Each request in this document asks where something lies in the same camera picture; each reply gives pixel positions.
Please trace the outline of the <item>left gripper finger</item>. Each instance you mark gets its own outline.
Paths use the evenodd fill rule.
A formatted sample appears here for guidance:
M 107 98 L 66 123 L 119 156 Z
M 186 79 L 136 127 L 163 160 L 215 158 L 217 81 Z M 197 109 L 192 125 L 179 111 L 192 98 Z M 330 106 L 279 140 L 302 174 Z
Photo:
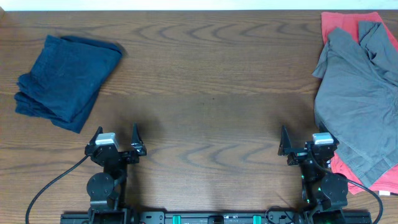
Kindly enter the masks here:
M 98 137 L 99 134 L 103 134 L 103 128 L 101 126 L 98 127 L 98 129 L 96 130 L 94 136 L 91 138 L 91 140 L 89 141 L 89 145 L 95 145 L 95 141 Z
M 138 156 L 147 155 L 146 146 L 139 135 L 139 130 L 136 123 L 133 124 L 131 146 L 134 148 Z

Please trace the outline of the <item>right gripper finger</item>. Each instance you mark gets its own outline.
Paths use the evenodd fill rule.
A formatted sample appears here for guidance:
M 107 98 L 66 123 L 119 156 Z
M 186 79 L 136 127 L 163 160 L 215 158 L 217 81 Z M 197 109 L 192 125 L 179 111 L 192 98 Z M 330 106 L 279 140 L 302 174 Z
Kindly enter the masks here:
M 291 142 L 289 138 L 289 134 L 287 132 L 287 129 L 285 126 L 282 126 L 281 128 L 281 139 L 280 139 L 280 144 L 279 144 L 279 149 L 278 149 L 278 155 L 279 156 L 286 156 L 290 154 L 291 152 Z
M 323 123 L 319 124 L 319 129 L 320 129 L 321 133 L 330 133 L 332 135 L 332 133 L 329 132 L 329 130 L 326 128 L 326 126 Z M 334 139 L 334 143 L 333 144 L 339 144 L 340 142 L 337 140 L 337 138 L 335 138 L 334 135 L 332 135 L 332 136 L 333 136 L 333 139 Z

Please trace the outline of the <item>grey shorts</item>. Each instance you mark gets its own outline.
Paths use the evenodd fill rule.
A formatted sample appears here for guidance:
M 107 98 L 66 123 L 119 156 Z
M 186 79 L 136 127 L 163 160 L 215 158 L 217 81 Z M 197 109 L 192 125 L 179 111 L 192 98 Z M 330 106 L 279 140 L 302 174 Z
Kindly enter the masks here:
M 397 50 L 384 24 L 361 21 L 358 37 L 328 34 L 313 76 L 322 83 L 315 117 L 340 142 L 337 153 L 370 187 L 397 165 Z

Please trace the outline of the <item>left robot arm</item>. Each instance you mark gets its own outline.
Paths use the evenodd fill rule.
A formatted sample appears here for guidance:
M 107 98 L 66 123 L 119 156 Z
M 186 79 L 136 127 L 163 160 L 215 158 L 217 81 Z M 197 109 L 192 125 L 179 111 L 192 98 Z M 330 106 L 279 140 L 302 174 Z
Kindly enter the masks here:
M 99 127 L 85 147 L 85 155 L 103 168 L 93 175 L 86 191 L 90 196 L 88 224 L 139 223 L 139 215 L 125 203 L 127 166 L 139 163 L 147 149 L 139 135 L 137 125 L 133 125 L 132 149 L 120 152 L 115 133 L 104 133 Z

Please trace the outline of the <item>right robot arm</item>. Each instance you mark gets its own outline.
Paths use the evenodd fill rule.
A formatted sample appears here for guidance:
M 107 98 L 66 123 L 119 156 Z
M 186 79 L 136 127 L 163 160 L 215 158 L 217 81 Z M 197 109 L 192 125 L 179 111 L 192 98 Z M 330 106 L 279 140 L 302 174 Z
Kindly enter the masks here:
M 287 157 L 289 166 L 300 167 L 302 198 L 307 203 L 293 216 L 294 223 L 344 222 L 341 209 L 348 204 L 348 184 L 345 176 L 327 168 L 339 142 L 325 127 L 321 126 L 320 130 L 304 147 L 293 147 L 286 127 L 281 128 L 278 155 Z

